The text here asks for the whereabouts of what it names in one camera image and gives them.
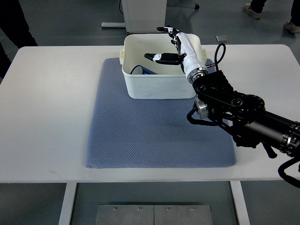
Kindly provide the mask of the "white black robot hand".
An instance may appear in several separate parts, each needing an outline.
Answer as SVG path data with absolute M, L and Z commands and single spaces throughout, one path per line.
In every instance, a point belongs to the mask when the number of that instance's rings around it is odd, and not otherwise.
M 177 53 L 146 53 L 145 58 L 158 64 L 180 65 L 190 84 L 197 78 L 208 74 L 207 67 L 198 60 L 197 53 L 186 33 L 170 26 L 158 27 L 157 30 L 168 33 Z

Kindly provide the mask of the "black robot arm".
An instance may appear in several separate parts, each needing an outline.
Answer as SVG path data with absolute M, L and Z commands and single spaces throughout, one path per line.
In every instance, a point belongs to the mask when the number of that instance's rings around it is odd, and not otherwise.
M 265 100 L 280 113 L 299 115 L 300 67 L 286 45 L 224 45 L 229 59 L 222 70 L 197 76 L 198 96 L 187 119 L 192 124 L 219 126 L 238 147 L 261 144 L 270 158 L 280 151 L 289 157 L 279 176 L 299 187 L 286 169 L 300 162 L 300 124 L 266 111 Z

